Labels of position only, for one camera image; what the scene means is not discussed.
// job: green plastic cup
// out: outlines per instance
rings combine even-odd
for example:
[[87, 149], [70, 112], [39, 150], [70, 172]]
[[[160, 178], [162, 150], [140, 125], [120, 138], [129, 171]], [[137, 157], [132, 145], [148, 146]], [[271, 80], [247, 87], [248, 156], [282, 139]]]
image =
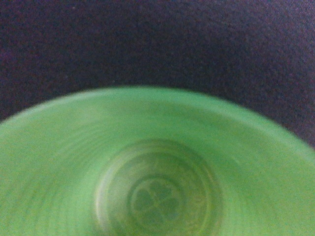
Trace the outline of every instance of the green plastic cup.
[[166, 88], [82, 92], [0, 125], [1, 236], [314, 236], [315, 152]]

